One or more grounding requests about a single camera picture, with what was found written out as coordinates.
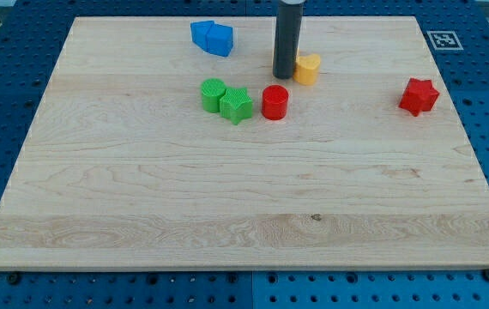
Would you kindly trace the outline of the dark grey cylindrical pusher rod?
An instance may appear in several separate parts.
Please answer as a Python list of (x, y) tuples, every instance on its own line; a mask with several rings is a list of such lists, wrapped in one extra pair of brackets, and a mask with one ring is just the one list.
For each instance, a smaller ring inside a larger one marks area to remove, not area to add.
[(275, 41), (272, 73), (286, 80), (293, 76), (304, 0), (279, 0), (275, 20)]

